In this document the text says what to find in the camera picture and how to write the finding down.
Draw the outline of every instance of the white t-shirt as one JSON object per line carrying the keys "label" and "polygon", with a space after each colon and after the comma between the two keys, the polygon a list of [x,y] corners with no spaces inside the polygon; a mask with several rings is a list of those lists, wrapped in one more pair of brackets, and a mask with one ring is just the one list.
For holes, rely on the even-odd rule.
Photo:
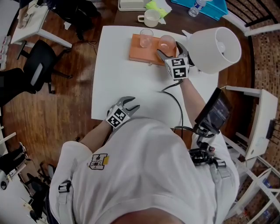
{"label": "white t-shirt", "polygon": [[[196,148],[196,135],[192,148]],[[216,157],[239,178],[221,134],[204,138]],[[66,142],[50,188],[50,207],[56,210],[58,186],[69,178],[74,158],[73,213],[78,224],[110,224],[118,217],[151,207],[162,209],[185,224],[212,224],[216,210],[215,184],[209,165],[195,167],[182,139],[152,119],[134,119],[116,131],[94,154],[83,144]]]}

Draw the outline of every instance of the mug handle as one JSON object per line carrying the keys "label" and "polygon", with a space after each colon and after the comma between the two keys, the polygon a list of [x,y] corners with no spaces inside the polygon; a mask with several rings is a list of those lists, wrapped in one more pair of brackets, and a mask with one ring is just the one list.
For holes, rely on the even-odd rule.
{"label": "mug handle", "polygon": [[138,22],[142,22],[142,23],[144,23],[144,18],[145,18],[145,16],[138,16]]}

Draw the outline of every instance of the blue plastic tray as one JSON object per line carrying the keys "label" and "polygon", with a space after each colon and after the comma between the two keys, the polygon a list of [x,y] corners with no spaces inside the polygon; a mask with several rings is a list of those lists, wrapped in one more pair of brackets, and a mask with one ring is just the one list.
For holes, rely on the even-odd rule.
{"label": "blue plastic tray", "polygon": [[[171,2],[191,8],[195,0],[171,0]],[[225,0],[213,0],[212,2],[207,2],[200,12],[215,20],[219,20],[222,16],[228,14],[228,8]]]}

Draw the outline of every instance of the white lampshade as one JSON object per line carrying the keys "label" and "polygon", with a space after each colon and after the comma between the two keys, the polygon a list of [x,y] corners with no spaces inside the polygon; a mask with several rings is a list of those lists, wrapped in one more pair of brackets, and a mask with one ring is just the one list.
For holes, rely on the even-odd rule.
{"label": "white lampshade", "polygon": [[241,58],[239,40],[225,27],[195,32],[189,38],[187,48],[194,65],[208,74],[217,73]]}

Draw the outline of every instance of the black buckle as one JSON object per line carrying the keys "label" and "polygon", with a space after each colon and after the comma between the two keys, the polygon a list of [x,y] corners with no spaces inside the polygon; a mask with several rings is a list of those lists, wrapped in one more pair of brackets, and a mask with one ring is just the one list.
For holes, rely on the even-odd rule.
{"label": "black buckle", "polygon": [[58,186],[58,192],[59,193],[67,193],[67,192],[70,191],[70,187],[71,187],[71,181],[66,180]]}

